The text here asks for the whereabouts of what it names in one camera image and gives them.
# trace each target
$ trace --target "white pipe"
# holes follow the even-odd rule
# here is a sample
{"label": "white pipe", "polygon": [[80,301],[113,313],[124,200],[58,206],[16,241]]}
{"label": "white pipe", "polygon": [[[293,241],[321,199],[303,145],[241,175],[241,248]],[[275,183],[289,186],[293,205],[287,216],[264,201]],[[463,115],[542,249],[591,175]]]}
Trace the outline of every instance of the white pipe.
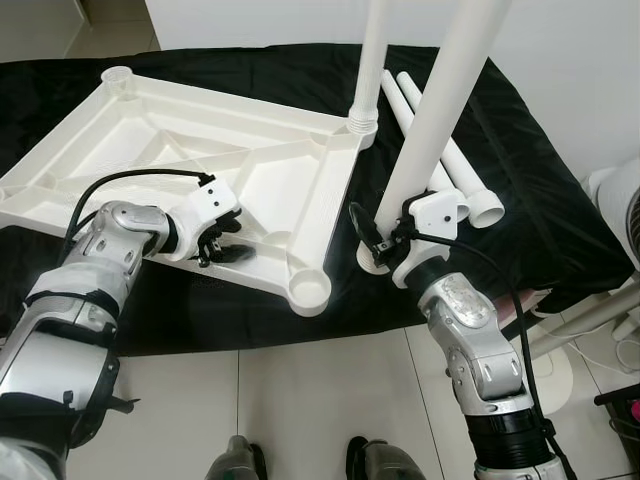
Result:
{"label": "white pipe", "polygon": [[618,325],[613,332],[611,332],[611,338],[616,342],[624,340],[637,329],[640,328],[640,309],[634,308],[629,312],[629,316]]}
{"label": "white pipe", "polygon": [[[382,90],[391,105],[391,110],[393,110],[398,120],[402,134],[406,137],[409,127],[411,127],[411,122],[413,122],[413,110],[411,110],[411,107],[402,95],[398,84],[393,79],[389,70],[385,70],[382,73]],[[440,162],[436,165],[428,186],[429,190],[433,190],[434,192],[449,190],[455,193],[458,203],[458,222],[461,222],[469,216],[469,206],[467,205],[466,197],[453,185],[453,182]]]}
{"label": "white pipe", "polygon": [[364,135],[362,148],[373,143],[378,130],[378,95],[387,56],[387,18],[390,0],[372,0],[365,32],[353,105],[349,110],[349,131]]}
{"label": "white pipe", "polygon": [[462,0],[376,213],[384,238],[395,228],[403,202],[424,192],[510,5],[511,0]]}
{"label": "white pipe", "polygon": [[619,290],[570,322],[549,332],[549,335],[531,342],[531,358],[535,359],[549,353],[565,343],[575,340],[576,336],[588,333],[638,305],[640,305],[640,288],[638,284],[634,283]]}
{"label": "white pipe", "polygon": [[[407,72],[398,74],[398,84],[409,105],[417,110],[422,94]],[[467,197],[471,225],[476,228],[489,227],[504,216],[504,205],[494,192],[487,189],[453,138],[447,141],[442,162],[455,186]]]}

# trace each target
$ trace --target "white wall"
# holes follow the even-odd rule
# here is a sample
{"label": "white wall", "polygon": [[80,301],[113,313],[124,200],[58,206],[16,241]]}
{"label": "white wall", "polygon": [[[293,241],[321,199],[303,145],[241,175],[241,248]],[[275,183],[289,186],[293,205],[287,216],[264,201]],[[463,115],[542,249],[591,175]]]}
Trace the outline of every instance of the white wall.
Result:
{"label": "white wall", "polygon": [[[367,0],[146,0],[163,49],[362,41]],[[398,0],[391,42],[439,45],[456,0]],[[637,155],[637,0],[515,0],[492,58],[576,177]]]}
{"label": "white wall", "polygon": [[63,58],[83,22],[76,0],[0,0],[0,62]]}

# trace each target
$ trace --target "circular socket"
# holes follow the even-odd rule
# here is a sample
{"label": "circular socket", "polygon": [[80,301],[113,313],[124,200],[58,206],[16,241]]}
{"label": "circular socket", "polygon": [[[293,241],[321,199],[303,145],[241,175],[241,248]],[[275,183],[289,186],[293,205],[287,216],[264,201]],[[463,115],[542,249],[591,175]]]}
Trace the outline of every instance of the circular socket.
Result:
{"label": "circular socket", "polygon": [[322,270],[304,269],[289,280],[289,304],[303,317],[320,314],[329,302],[331,280]]}
{"label": "circular socket", "polygon": [[133,71],[129,67],[111,67],[100,75],[107,91],[119,100],[135,98],[133,92]]}

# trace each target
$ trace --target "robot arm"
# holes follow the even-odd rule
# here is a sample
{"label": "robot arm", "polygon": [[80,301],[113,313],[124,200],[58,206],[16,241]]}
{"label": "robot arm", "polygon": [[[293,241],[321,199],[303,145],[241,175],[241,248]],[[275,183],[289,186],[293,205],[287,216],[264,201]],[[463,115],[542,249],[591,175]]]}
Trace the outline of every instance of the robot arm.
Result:
{"label": "robot arm", "polygon": [[[387,266],[396,286],[408,288],[419,299],[418,308],[445,355],[447,375],[467,422],[476,453],[475,477],[566,479],[560,458],[547,446],[545,429],[551,427],[542,428],[520,359],[498,328],[495,307],[464,275],[447,267],[448,246],[417,238],[426,234],[455,239],[455,197],[438,192],[407,200],[389,239],[380,236],[357,205],[352,204],[351,216],[376,266]],[[366,449],[370,480],[387,478],[375,472],[406,468],[406,462],[389,461],[400,455],[396,447],[372,442]]]}
{"label": "robot arm", "polygon": [[[95,436],[106,410],[133,409],[112,397],[119,363],[109,348],[143,258],[224,261],[217,238],[239,228],[238,213],[221,180],[169,213],[121,201],[100,208],[63,265],[37,280],[0,351],[0,478],[64,478],[68,449]],[[234,259],[250,253],[236,247]]]}

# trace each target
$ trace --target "floor tile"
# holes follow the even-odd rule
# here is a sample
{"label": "floor tile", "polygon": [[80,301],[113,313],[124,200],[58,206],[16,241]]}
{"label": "floor tile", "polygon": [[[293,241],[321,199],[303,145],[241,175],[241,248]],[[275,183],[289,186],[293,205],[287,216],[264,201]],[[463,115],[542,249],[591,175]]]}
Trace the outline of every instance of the floor tile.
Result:
{"label": "floor tile", "polygon": [[237,431],[238,353],[121,359],[116,394],[140,398],[108,412],[96,438],[73,450],[69,480],[204,478]]}
{"label": "floor tile", "polygon": [[146,52],[153,38],[151,22],[115,22],[93,25],[76,40],[68,58],[104,58]]}
{"label": "floor tile", "polygon": [[[616,341],[611,337],[614,328],[615,322],[610,322],[594,333],[577,338],[575,342],[580,351],[591,360],[622,371],[623,367],[616,357]],[[640,340],[637,333],[628,338],[634,341]],[[637,345],[624,343],[620,346],[620,354],[623,360],[630,365],[640,366],[640,347]],[[602,393],[640,383],[640,372],[616,373],[592,362],[587,362],[587,366]]]}
{"label": "floor tile", "polygon": [[[540,325],[552,329],[561,322],[561,317],[556,316]],[[450,380],[444,374],[442,351],[426,326],[406,330],[445,478],[469,478],[475,455],[464,417],[453,400]],[[574,386],[569,402],[550,415],[558,442],[581,480],[632,472],[620,440],[609,428],[608,413],[593,405],[598,389],[589,370],[576,352],[570,348],[565,351],[573,368]]]}
{"label": "floor tile", "polygon": [[240,354],[239,432],[270,478],[344,480],[348,441],[383,438],[442,479],[403,330]]}
{"label": "floor tile", "polygon": [[144,0],[87,0],[87,17],[92,24],[104,22],[149,21]]}

